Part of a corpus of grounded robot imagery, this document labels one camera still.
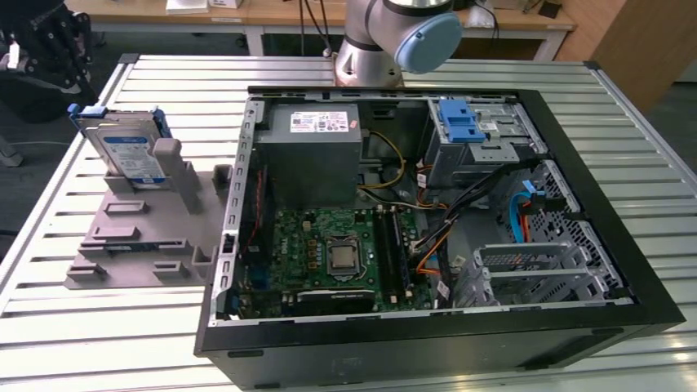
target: green motherboard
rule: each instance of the green motherboard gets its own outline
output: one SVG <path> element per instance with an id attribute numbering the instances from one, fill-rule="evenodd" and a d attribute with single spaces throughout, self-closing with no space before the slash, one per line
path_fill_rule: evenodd
<path id="1" fill-rule="evenodd" d="M 383 245 L 374 233 L 375 213 L 371 209 L 278 211 L 268 292 L 372 290 L 372 311 L 431 309 L 426 279 L 411 284 L 410 298 L 399 302 L 390 301 L 382 292 L 378 247 Z M 399 235 L 410 243 L 418 237 L 415 214 L 407 209 L 396 216 Z M 262 317 L 282 315 L 276 306 L 263 308 Z"/>

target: cardboard box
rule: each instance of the cardboard box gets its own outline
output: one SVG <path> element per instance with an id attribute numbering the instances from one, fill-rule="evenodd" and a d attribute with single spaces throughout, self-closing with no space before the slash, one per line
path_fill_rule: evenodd
<path id="1" fill-rule="evenodd" d="M 208 0 L 211 7 L 239 8 L 243 0 Z"/>

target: power supply label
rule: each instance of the power supply label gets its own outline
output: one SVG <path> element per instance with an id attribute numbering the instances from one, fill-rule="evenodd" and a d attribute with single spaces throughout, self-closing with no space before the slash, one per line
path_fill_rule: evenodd
<path id="1" fill-rule="evenodd" d="M 347 112 L 295 112 L 291 114 L 291 132 L 348 132 Z"/>
<path id="2" fill-rule="evenodd" d="M 106 137 L 104 147 L 123 175 L 135 183 L 148 185 L 164 182 L 163 168 L 150 154 L 146 137 Z"/>

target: metal table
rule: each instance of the metal table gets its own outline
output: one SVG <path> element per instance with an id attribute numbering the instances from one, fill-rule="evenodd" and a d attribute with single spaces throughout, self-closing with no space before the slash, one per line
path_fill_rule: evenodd
<path id="1" fill-rule="evenodd" d="M 331 84 L 322 59 L 142 56 L 102 103 L 168 114 L 200 170 L 235 161 L 250 85 Z M 582 63 L 454 60 L 411 87 L 540 90 L 688 318 L 566 369 L 392 381 L 331 390 L 696 390 L 697 179 L 602 71 Z M 0 389 L 230 391 L 192 355 L 203 287 L 70 291 L 68 265 L 107 186 L 78 136 L 0 266 Z"/>

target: floor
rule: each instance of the floor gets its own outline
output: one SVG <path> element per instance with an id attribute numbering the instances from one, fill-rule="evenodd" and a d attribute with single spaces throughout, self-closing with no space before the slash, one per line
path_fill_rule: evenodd
<path id="1" fill-rule="evenodd" d="M 319 54 L 323 50 L 322 42 L 314 39 L 307 44 L 308 55 Z M 278 37 L 266 44 L 274 55 L 288 56 L 296 55 L 300 50 L 296 42 L 290 41 L 287 37 Z M 106 45 L 95 48 L 92 85 L 96 91 L 102 91 L 123 53 L 244 56 L 248 50 L 243 44 L 238 34 L 194 36 L 187 33 L 110 33 L 106 36 Z M 3 96 L 3 91 L 8 90 L 11 89 L 0 89 L 0 136 L 10 143 L 20 143 L 15 148 L 24 156 L 24 163 L 18 168 L 0 167 L 0 260 L 12 243 L 12 235 L 6 234 L 22 229 L 76 133 L 63 115 L 58 120 L 42 124 L 27 124 L 22 121 L 3 103 L 6 101 L 12 104 L 16 99 L 14 96 Z M 648 119 L 688 165 L 697 171 L 695 107 L 697 83 L 677 83 L 648 114 Z"/>

